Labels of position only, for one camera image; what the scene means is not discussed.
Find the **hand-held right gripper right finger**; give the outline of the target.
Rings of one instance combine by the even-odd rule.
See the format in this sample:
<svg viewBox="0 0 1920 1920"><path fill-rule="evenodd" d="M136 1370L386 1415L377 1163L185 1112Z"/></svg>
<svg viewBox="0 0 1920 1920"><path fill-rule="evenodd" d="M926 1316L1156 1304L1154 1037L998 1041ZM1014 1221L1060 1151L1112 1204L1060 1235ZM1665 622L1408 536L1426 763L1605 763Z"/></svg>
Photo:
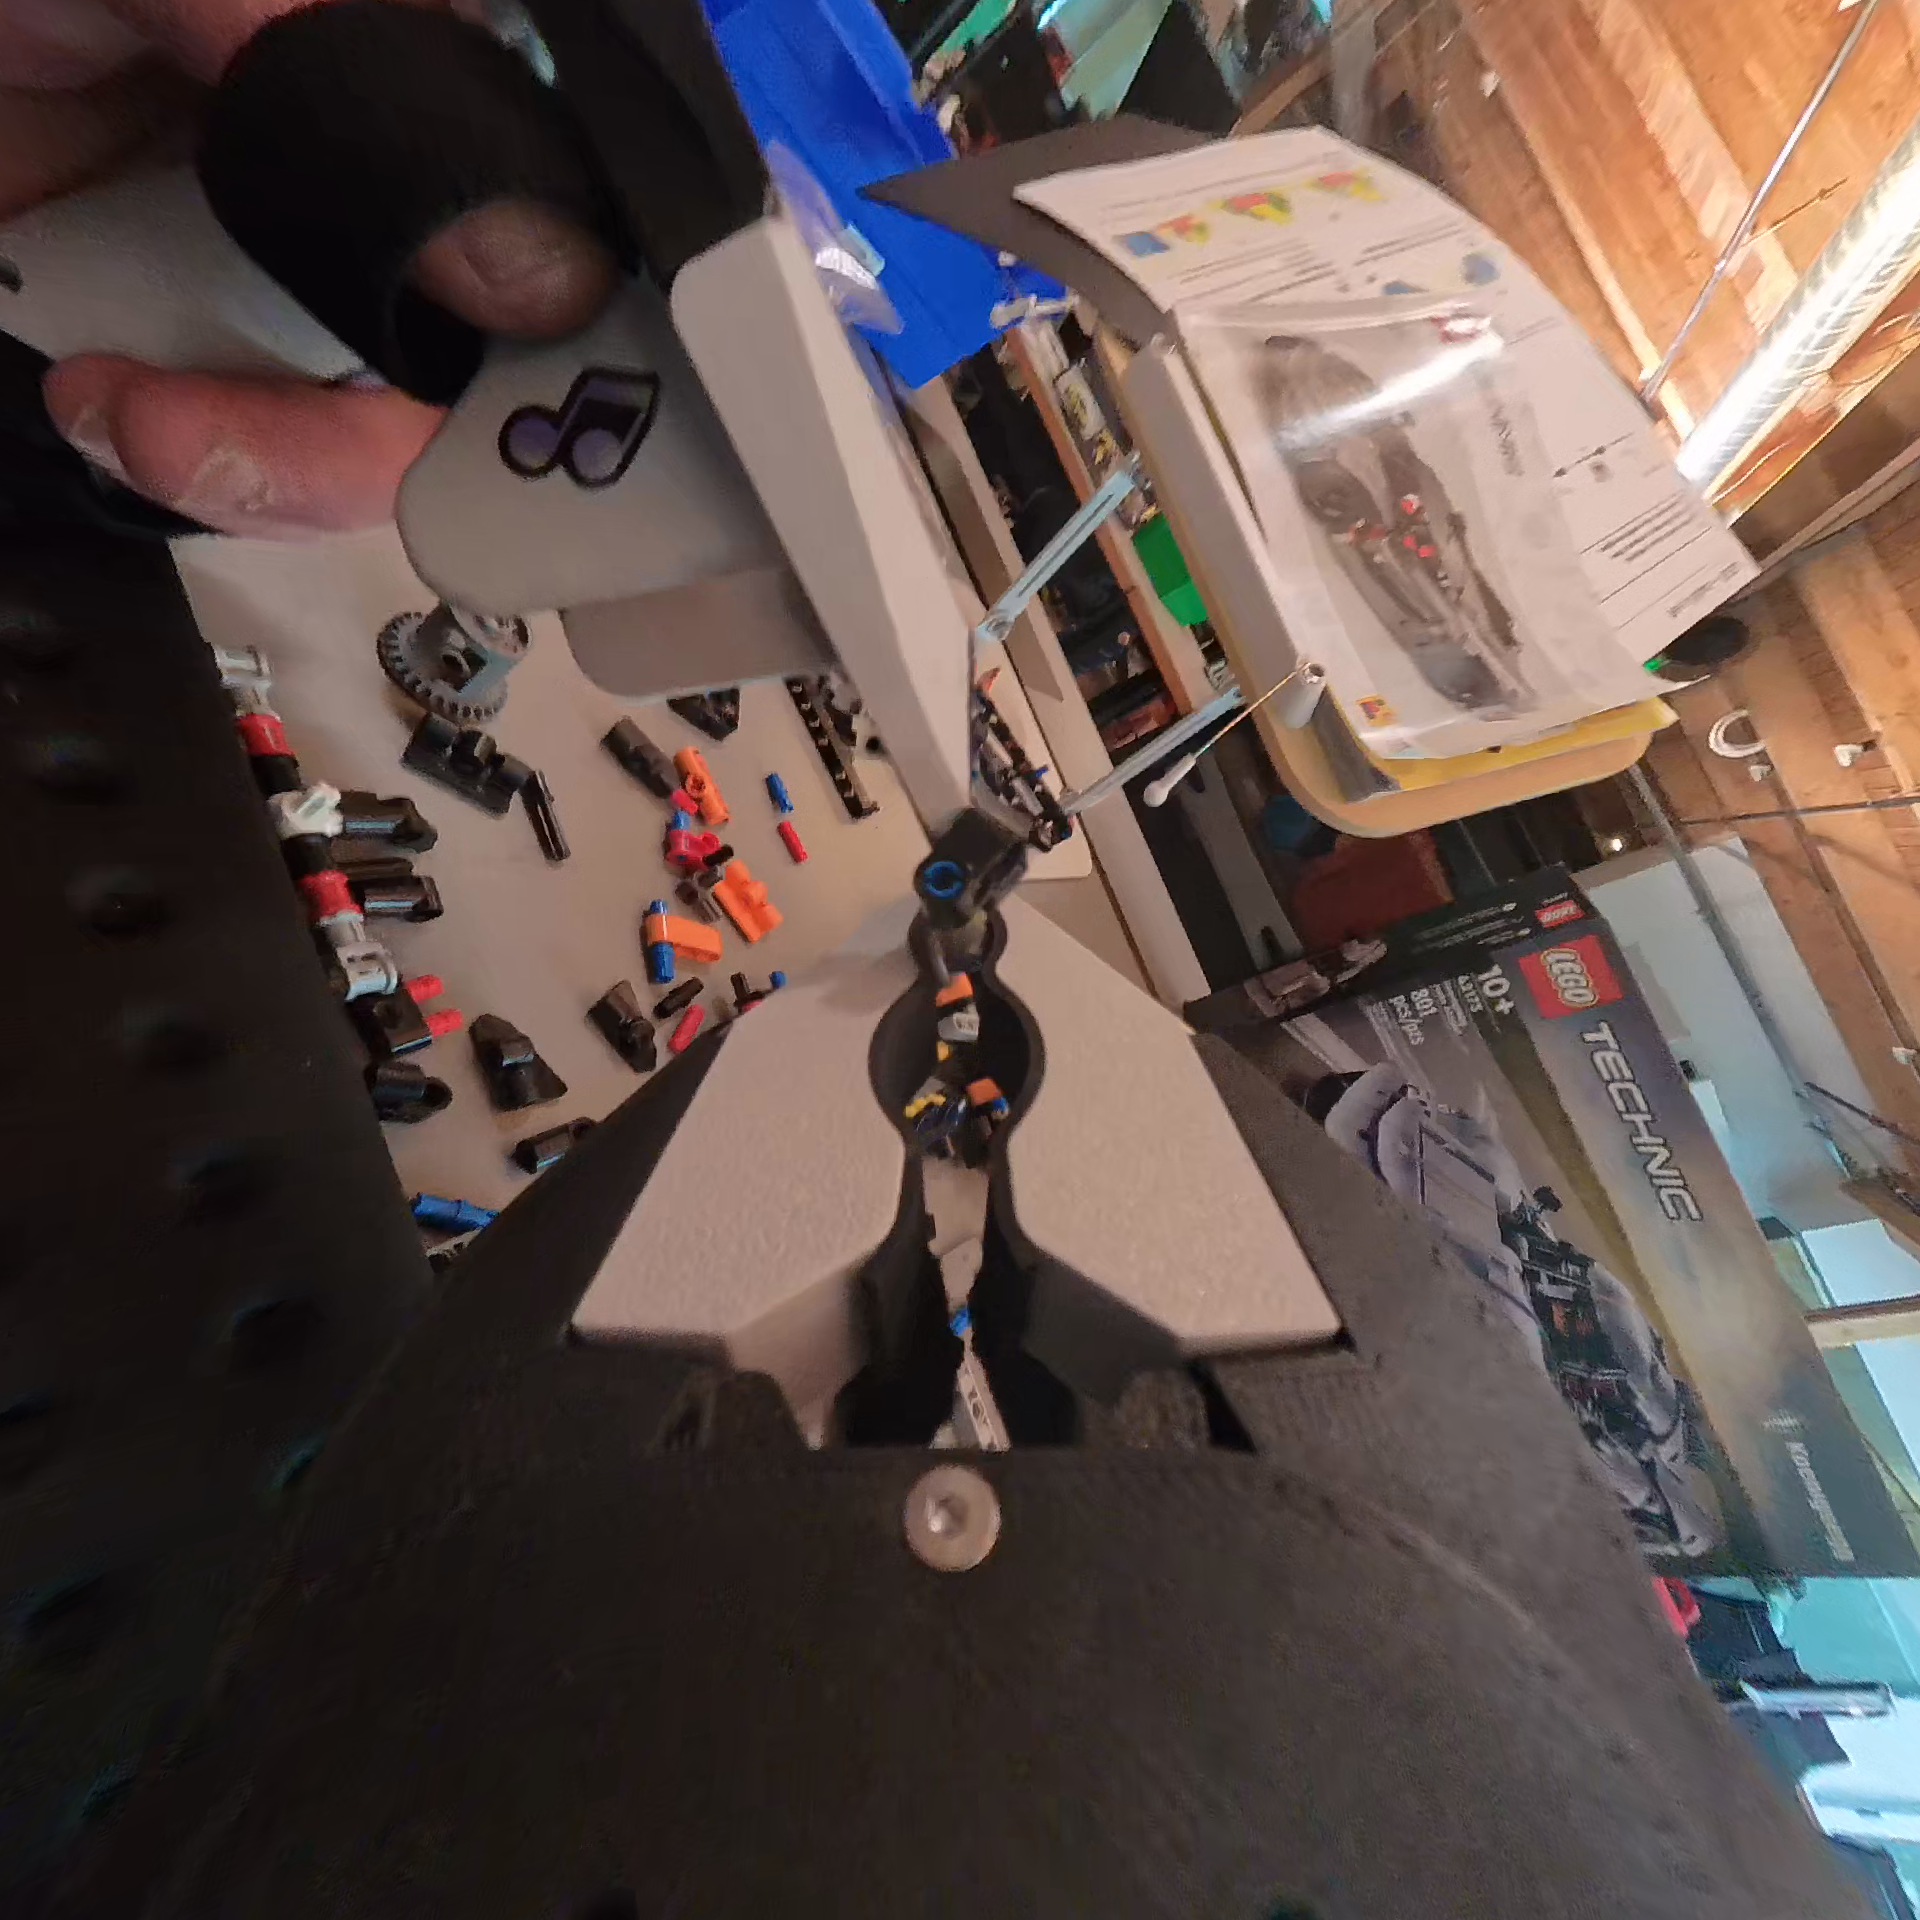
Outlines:
<svg viewBox="0 0 1920 1920"><path fill-rule="evenodd" d="M1003 1447L1079 1447L1197 1370L1342 1355L1342 1316L1202 1041L1030 904L984 968L990 1150L970 1370Z"/></svg>

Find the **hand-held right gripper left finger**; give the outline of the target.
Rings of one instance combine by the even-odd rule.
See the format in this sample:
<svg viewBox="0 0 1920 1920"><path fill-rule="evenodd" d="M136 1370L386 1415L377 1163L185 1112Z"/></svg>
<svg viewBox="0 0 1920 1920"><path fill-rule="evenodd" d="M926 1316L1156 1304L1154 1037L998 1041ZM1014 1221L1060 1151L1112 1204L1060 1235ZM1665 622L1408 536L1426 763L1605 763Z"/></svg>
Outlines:
<svg viewBox="0 0 1920 1920"><path fill-rule="evenodd" d="M610 1224L576 1343L768 1373L847 1447L951 1434L926 1192L874 1064L917 989L908 912L877 912L576 1151L566 1224Z"/></svg>

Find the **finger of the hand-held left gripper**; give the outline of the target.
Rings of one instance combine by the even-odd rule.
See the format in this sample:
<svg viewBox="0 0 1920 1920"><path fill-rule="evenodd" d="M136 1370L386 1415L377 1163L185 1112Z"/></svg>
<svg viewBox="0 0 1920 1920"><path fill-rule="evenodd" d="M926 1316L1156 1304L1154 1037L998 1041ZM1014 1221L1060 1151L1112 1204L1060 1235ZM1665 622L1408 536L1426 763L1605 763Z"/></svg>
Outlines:
<svg viewBox="0 0 1920 1920"><path fill-rule="evenodd" d="M793 581L936 839L970 804L970 616L951 541L791 210L671 274L671 327Z"/></svg>

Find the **grey lego gear assembly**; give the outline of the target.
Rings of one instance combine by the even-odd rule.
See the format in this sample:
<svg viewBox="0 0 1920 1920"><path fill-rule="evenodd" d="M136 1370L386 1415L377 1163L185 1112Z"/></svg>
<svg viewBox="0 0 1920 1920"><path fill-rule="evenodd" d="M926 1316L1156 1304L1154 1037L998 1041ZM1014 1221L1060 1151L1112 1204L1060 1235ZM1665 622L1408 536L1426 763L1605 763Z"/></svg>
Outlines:
<svg viewBox="0 0 1920 1920"><path fill-rule="evenodd" d="M510 679L528 656L526 616L492 616L454 603L397 613L377 633L382 675L430 718L484 731L510 706Z"/></svg>

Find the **black lego connector block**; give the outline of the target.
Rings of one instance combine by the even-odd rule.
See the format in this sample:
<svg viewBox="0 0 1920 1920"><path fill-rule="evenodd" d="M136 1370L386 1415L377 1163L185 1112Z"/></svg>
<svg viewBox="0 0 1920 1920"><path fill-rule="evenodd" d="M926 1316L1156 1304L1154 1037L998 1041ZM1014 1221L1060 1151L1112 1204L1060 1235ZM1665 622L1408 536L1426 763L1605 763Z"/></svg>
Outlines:
<svg viewBox="0 0 1920 1920"><path fill-rule="evenodd" d="M460 731L425 713L397 763L404 771L446 787L454 798L475 804L492 821L502 821L510 810L526 810L541 861L565 868L576 853L559 818L550 777L510 757L484 731Z"/></svg>

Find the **row of black lego connectors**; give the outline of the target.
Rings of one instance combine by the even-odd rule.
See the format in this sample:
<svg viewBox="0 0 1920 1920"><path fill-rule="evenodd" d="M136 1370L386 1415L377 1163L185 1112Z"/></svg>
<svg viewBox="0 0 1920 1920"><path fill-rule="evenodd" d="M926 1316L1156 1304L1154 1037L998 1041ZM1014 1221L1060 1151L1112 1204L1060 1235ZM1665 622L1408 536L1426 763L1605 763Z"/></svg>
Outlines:
<svg viewBox="0 0 1920 1920"><path fill-rule="evenodd" d="M421 1125L446 1114L454 1086L425 1052L462 1030L462 1016L446 1006L442 975L409 975L386 938L393 920L442 916L442 886L421 880L438 826L404 796L339 787L300 768L265 653L208 644L208 662L323 989L363 1048L377 1120Z"/></svg>

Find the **lego set box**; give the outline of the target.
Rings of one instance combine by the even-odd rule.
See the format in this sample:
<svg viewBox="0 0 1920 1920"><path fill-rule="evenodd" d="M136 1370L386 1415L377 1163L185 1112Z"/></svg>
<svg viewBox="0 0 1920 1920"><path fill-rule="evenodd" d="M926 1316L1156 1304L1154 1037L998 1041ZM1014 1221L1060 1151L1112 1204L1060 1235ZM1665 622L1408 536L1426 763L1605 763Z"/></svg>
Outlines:
<svg viewBox="0 0 1920 1920"><path fill-rule="evenodd" d="M1320 944L1185 1019L1473 1267L1655 1573L1912 1573L1912 1523L1563 868Z"/></svg>

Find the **lego instruction booklet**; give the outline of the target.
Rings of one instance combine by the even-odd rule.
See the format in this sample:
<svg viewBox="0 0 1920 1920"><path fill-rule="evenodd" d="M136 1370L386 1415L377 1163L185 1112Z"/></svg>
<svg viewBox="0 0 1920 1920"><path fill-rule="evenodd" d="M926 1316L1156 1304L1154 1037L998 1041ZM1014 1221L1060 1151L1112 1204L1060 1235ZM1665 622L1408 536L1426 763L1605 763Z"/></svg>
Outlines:
<svg viewBox="0 0 1920 1920"><path fill-rule="evenodd" d="M1284 642L1378 768L1655 702L1755 581L1605 371L1467 301L1178 303L1178 367Z"/></svg>

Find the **person's left hand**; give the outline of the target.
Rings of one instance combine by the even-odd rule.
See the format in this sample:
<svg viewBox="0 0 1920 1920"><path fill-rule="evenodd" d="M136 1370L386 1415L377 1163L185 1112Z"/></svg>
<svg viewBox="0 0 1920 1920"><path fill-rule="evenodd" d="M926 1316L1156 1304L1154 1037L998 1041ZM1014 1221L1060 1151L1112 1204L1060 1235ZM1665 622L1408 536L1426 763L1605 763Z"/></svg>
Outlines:
<svg viewBox="0 0 1920 1920"><path fill-rule="evenodd" d="M227 66L311 5L0 5L4 219L129 176L181 146ZM545 197L462 207L421 237L404 282L484 339L559 345L616 286L603 233ZM386 523L442 406L397 388L158 371L73 355L41 371L51 438L151 509L243 541Z"/></svg>

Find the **white book stand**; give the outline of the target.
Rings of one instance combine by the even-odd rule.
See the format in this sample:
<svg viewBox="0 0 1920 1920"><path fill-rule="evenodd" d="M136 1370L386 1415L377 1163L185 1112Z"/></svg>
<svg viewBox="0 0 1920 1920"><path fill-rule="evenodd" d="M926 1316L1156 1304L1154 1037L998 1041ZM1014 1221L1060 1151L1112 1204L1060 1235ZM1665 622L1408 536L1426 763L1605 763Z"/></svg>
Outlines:
<svg viewBox="0 0 1920 1920"><path fill-rule="evenodd" d="M1178 541L1178 559L1209 603L1218 653L1243 697L1263 697L1309 653L1284 632L1280 573L1260 536L1252 501L1215 438L1197 379L1174 347L1123 355L1112 330L1090 339L1090 358L1109 371L1112 413L1138 450L1140 476ZM1650 740L1673 731L1665 702L1642 702L1611 740L1563 736L1540 757L1480 751L1437 763L1429 784L1348 796L1342 763L1320 721L1284 721L1280 702L1252 713L1274 777L1335 836L1398 839L1439 821L1467 821L1503 804L1550 798L1584 784L1622 777L1642 763Z"/></svg>

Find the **blue plastic bin with label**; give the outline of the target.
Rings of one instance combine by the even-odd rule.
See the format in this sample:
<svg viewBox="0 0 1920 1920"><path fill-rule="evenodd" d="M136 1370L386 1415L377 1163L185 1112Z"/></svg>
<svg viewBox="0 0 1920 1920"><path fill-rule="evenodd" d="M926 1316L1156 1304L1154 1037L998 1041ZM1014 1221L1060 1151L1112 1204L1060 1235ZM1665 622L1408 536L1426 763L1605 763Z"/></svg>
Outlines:
<svg viewBox="0 0 1920 1920"><path fill-rule="evenodd" d="M874 180L957 157L877 5L707 0L701 9L830 303L901 388L917 392L993 347L1003 327L1067 303L1030 263L864 197Z"/></svg>

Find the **black perforated panel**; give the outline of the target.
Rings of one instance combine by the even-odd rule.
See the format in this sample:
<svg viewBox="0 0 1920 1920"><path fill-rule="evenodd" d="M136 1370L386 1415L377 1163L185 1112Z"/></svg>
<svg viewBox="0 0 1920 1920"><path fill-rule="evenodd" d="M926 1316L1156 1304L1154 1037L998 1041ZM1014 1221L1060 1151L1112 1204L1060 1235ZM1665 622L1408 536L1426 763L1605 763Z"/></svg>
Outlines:
<svg viewBox="0 0 1920 1920"><path fill-rule="evenodd" d="M4 1667L202 1587L425 1261L175 565L4 530Z"/></svg>

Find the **ceiling light strip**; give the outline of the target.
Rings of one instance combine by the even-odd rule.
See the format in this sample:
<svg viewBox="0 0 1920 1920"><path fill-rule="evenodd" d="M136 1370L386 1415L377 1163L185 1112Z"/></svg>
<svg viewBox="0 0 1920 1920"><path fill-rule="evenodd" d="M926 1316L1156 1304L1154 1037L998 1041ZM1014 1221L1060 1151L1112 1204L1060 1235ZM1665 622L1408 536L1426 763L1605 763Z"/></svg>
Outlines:
<svg viewBox="0 0 1920 1920"><path fill-rule="evenodd" d="M1677 476L1691 494L1723 494L1742 453L1779 432L1806 392L1872 330L1880 303L1920 263L1920 121L1880 163L1855 214L1808 261L1793 301L1758 330L1727 392L1691 421L1677 450Z"/></svg>

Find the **black lego frame with pins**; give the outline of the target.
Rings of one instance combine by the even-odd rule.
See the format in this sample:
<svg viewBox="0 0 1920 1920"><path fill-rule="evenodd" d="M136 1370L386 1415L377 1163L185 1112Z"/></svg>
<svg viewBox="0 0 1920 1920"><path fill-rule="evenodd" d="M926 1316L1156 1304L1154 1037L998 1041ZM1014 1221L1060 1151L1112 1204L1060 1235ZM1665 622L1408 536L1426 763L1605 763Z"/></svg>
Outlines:
<svg viewBox="0 0 1920 1920"><path fill-rule="evenodd" d="M874 787L859 784L859 731L856 731L856 706L838 702L838 683L835 679L783 679L793 713L798 713L798 731L835 784L835 798L847 821L874 821L877 818L877 798Z"/></svg>

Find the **large black lego frame assembly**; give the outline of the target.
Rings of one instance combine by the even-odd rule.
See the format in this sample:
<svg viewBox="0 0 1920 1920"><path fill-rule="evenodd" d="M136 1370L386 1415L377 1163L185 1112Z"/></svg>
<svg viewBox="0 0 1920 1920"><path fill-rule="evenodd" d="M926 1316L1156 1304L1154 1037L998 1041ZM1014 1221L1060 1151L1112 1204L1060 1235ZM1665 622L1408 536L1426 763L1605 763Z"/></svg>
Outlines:
<svg viewBox="0 0 1920 1920"><path fill-rule="evenodd" d="M990 669L970 683L970 796L990 798L1008 826L1022 826L1025 848L1050 853L1072 839L1072 810L993 706L998 675L1003 669Z"/></svg>

